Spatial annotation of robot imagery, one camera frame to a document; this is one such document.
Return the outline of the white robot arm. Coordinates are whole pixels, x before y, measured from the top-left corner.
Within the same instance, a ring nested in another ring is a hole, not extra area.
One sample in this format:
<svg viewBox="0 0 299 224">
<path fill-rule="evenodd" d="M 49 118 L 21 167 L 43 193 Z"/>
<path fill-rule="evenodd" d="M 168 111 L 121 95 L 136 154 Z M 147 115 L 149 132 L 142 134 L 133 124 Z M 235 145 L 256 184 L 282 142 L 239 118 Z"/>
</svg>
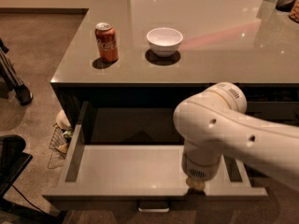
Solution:
<svg viewBox="0 0 299 224">
<path fill-rule="evenodd" d="M 184 139 L 182 169 L 188 185 L 216 176 L 221 157 L 242 161 L 299 190 L 299 128 L 245 114 L 247 100 L 236 85 L 215 84 L 182 101 L 173 121 Z"/>
</svg>

